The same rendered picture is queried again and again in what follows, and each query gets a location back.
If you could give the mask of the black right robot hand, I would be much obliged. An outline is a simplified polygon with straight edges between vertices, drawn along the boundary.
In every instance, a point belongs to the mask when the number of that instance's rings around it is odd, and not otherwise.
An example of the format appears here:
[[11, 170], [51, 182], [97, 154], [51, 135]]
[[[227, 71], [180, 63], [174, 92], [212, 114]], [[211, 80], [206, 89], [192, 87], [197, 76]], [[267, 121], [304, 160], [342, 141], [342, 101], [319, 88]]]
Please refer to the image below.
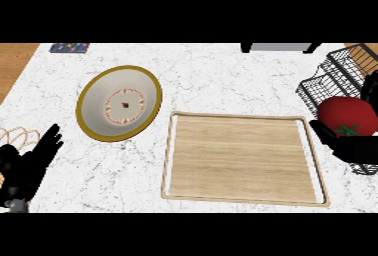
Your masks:
[[[360, 97], [366, 101], [378, 116], [378, 70], [366, 76]], [[323, 145], [332, 149], [332, 155], [347, 163], [378, 165], [378, 135], [336, 136], [335, 132], [316, 119], [308, 122]]]

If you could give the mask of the pale wooden tray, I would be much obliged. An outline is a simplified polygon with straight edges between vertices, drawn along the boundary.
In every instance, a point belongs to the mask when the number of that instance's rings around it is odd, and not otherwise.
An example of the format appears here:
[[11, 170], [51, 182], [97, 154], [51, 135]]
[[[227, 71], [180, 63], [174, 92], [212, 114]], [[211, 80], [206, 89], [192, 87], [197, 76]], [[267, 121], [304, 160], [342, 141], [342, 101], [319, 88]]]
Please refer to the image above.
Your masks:
[[326, 207], [320, 176], [301, 116], [171, 113], [162, 198]]

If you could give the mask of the red tomato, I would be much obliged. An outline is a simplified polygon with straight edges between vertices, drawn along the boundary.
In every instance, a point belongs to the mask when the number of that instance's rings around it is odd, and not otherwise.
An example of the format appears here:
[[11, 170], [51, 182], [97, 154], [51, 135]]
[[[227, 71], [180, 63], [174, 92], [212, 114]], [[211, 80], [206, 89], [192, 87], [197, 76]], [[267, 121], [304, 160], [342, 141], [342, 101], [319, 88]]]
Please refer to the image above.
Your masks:
[[317, 120], [336, 136], [372, 136], [378, 116], [370, 104], [358, 98], [333, 96], [319, 105]]

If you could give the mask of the grey appliance with black legs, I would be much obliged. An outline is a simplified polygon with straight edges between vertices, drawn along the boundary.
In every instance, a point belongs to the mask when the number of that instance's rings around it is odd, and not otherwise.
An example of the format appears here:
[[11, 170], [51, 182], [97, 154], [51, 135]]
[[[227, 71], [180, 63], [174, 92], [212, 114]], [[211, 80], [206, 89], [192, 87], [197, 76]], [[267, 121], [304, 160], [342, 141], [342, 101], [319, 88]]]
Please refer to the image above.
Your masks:
[[246, 43], [240, 44], [240, 51], [299, 51], [304, 54], [314, 52], [320, 43]]

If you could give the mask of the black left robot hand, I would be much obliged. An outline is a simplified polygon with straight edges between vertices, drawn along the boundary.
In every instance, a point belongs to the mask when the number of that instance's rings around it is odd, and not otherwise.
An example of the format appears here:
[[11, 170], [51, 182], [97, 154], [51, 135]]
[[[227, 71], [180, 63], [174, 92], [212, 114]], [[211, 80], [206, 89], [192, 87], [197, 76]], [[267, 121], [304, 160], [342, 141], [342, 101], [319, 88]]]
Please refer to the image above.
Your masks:
[[63, 145], [60, 127], [53, 124], [45, 131], [34, 149], [23, 155], [13, 145], [0, 147], [0, 207], [7, 207], [17, 199], [29, 202], [35, 196], [57, 150]]

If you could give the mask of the gold-rimmed white plate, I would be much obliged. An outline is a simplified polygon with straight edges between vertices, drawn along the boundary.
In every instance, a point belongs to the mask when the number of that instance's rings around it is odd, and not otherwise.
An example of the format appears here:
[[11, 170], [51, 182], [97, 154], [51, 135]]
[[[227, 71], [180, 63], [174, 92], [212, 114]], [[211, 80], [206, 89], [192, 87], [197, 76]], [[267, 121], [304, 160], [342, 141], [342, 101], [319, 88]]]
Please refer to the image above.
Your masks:
[[150, 125], [161, 103], [162, 88], [153, 74], [138, 66], [116, 66], [90, 80], [79, 93], [78, 126], [97, 141], [127, 140]]

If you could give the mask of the dark blue patterned box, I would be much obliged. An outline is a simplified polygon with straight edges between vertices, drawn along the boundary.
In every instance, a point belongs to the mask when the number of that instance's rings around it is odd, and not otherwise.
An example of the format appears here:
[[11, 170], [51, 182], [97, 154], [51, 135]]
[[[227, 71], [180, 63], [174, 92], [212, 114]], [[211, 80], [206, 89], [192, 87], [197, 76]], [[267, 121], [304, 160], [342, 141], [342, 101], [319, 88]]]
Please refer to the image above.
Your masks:
[[85, 53], [88, 43], [54, 43], [50, 47], [50, 53]]

